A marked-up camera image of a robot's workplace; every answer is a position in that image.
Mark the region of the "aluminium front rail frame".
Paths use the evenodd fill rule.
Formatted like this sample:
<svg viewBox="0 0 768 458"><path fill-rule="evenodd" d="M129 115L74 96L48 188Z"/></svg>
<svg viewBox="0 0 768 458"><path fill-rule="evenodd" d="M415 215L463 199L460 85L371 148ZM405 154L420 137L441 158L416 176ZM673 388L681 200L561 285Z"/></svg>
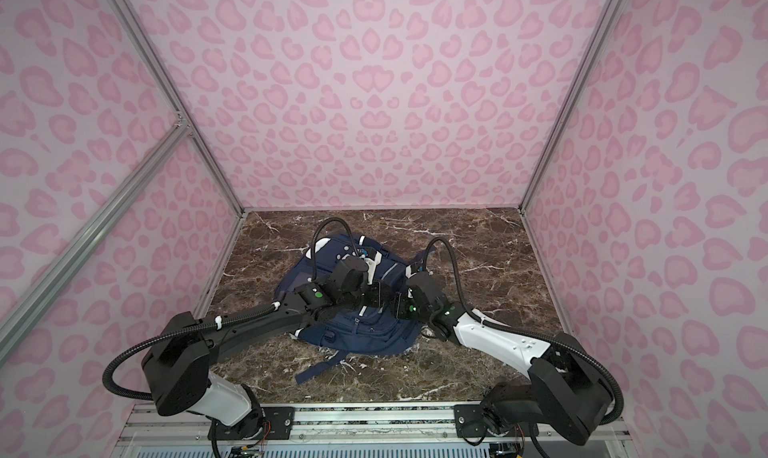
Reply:
<svg viewBox="0 0 768 458"><path fill-rule="evenodd" d="M112 454L115 457L634 457L627 426L595 430L584 446L538 425L529 437L490 437L477 445L459 438L452 407L476 402L269 404L296 409L288 440L208 439L209 421L184 413L161 417L137 405Z"/></svg>

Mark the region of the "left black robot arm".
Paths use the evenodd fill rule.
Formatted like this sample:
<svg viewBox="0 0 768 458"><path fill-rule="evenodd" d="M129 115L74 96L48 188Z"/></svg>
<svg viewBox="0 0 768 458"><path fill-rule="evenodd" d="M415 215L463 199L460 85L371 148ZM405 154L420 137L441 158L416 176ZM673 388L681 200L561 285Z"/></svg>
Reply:
<svg viewBox="0 0 768 458"><path fill-rule="evenodd" d="M214 318L178 314L162 334L116 356L102 374L103 386L120 397L153 402L162 416L189 412L207 418L210 440L266 435L267 419L255 392L216 375L212 367L255 344L362 306L385 256L363 236L350 236L339 250L312 243L309 254L309 277L282 297Z"/></svg>

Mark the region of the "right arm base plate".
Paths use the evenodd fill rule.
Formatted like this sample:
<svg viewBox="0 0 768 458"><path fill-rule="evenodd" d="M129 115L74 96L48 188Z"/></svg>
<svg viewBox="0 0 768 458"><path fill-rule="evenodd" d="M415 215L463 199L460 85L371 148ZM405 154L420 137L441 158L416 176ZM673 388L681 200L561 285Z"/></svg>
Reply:
<svg viewBox="0 0 768 458"><path fill-rule="evenodd" d="M530 433L540 434L536 423L528 421L528 417L509 406L483 405L481 403L464 403L452 407L454 427L459 438L470 441L490 437L519 437L522 431L526 437Z"/></svg>

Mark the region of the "navy blue student backpack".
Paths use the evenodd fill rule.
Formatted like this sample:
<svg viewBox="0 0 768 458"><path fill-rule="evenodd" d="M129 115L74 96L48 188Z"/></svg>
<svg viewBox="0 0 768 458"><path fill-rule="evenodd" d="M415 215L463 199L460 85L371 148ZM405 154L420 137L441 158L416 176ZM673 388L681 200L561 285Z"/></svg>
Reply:
<svg viewBox="0 0 768 458"><path fill-rule="evenodd" d="M342 309L323 323L308 326L295 336L336 354L297 374L298 384L310 381L337 366L350 354L395 356L410 348L420 335L417 307L407 296L406 281L422 265L424 253L406 260L365 235L355 234L357 251L374 260L372 291L352 309Z"/></svg>

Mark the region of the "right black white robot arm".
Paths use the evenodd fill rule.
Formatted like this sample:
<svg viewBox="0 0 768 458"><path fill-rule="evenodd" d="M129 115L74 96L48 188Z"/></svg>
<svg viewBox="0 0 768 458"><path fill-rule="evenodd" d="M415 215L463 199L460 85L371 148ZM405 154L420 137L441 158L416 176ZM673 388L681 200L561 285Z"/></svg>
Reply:
<svg viewBox="0 0 768 458"><path fill-rule="evenodd" d="M429 255L437 244L449 254L456 300L430 273ZM396 310L399 317L418 321L428 338L481 352L526 375L527 384L502 381L484 396L479 417L464 436L468 444L477 446L490 434L511 431L536 442L535 430L544 424L583 446L598 427L621 417L625 399L618 380L575 337L528 331L486 316L468 303L458 269L449 241L431 239L420 263L407 274Z"/></svg>

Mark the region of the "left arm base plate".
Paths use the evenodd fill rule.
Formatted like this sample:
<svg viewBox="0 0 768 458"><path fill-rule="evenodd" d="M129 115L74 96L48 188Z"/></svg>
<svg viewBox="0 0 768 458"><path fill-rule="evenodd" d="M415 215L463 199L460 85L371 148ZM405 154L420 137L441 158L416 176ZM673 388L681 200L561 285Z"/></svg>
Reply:
<svg viewBox="0 0 768 458"><path fill-rule="evenodd" d="M292 406L267 406L249 413L231 426L212 423L210 441L288 440L293 429L296 409Z"/></svg>

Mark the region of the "aluminium diagonal frame bar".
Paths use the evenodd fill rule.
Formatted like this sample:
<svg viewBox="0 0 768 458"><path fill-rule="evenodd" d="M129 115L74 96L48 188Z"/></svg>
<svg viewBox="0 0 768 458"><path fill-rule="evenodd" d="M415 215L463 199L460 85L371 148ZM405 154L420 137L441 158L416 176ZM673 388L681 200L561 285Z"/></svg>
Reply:
<svg viewBox="0 0 768 458"><path fill-rule="evenodd" d="M91 255L111 233L138 196L188 137L189 122L181 118L112 193L94 216L68 242L60 254L31 286L1 323L1 362L15 350L43 318L55 299L82 269Z"/></svg>

